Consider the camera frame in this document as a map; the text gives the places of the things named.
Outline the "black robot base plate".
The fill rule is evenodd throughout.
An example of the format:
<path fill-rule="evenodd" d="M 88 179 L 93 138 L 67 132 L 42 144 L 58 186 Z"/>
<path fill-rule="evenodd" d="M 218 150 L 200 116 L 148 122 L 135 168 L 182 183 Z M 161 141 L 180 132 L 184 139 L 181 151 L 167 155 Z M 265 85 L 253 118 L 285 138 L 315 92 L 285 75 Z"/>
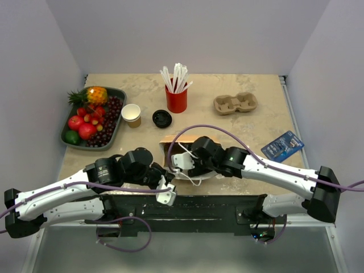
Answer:
<path fill-rule="evenodd" d="M 103 195 L 106 206 L 101 221 L 115 220 L 115 226 L 98 225 L 101 237 L 135 237 L 139 232 L 232 233 L 237 236 L 267 233 L 284 217 L 271 218 L 261 212 L 263 196 L 208 195 L 178 196 L 172 206 L 158 203 L 153 195 Z"/>

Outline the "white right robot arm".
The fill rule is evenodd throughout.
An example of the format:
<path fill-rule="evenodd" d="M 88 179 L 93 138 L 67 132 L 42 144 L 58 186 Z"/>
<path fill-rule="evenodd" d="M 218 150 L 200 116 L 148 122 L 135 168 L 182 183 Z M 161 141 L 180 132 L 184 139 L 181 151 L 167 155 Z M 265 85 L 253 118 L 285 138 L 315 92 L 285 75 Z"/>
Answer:
<path fill-rule="evenodd" d="M 214 171 L 224 177 L 263 181 L 289 191 L 284 195 L 266 195 L 253 210 L 259 223 L 283 214 L 307 213 L 312 218 L 334 223 L 341 191 L 334 171 L 320 167 L 318 171 L 302 169 L 261 159 L 252 152 L 238 148 L 222 148 L 207 136 L 191 145 L 195 167 Z"/>

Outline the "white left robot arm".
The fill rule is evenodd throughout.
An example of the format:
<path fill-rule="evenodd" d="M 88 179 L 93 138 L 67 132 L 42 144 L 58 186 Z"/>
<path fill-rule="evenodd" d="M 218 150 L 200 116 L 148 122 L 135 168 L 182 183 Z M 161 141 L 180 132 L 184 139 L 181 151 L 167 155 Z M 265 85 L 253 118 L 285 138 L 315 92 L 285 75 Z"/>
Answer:
<path fill-rule="evenodd" d="M 114 222 L 121 216 L 107 191 L 153 193 L 171 206 L 177 196 L 174 176 L 153 161 L 145 148 L 100 158 L 70 177 L 28 192 L 4 192 L 4 233 L 23 238 L 50 225 L 76 221 Z"/>

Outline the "brown paper takeout bag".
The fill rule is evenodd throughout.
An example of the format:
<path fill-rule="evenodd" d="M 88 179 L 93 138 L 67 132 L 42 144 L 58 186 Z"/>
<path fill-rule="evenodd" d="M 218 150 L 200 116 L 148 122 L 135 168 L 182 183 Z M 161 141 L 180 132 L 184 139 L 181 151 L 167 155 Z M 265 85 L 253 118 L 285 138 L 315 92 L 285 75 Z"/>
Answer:
<path fill-rule="evenodd" d="M 192 144 L 194 141 L 196 141 L 200 136 L 199 135 L 182 135 L 178 138 L 178 140 L 172 144 L 172 141 L 174 139 L 174 135 L 165 136 L 159 143 L 160 149 L 162 151 L 162 154 L 164 156 L 163 159 L 163 166 L 164 168 L 169 171 L 168 167 L 168 160 L 171 160 L 171 166 L 172 166 L 172 155 L 175 154 L 182 154 L 184 152 L 188 152 L 192 155 Z M 185 180 L 190 181 L 194 186 L 199 186 L 202 181 L 211 179 L 213 177 L 189 177 L 187 174 L 187 170 L 182 170 L 176 167 L 172 166 L 172 169 L 175 171 L 175 179 L 178 180 Z"/>

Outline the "brown pulp cup carrier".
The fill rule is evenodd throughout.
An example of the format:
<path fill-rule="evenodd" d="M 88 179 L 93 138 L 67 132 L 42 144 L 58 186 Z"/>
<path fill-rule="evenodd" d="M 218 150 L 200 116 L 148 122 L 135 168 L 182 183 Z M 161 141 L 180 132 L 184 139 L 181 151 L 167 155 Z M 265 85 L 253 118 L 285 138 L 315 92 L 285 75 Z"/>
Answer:
<path fill-rule="evenodd" d="M 236 96 L 217 96 L 213 105 L 219 115 L 229 115 L 235 112 L 247 113 L 258 106 L 257 98 L 249 92 L 238 93 Z"/>

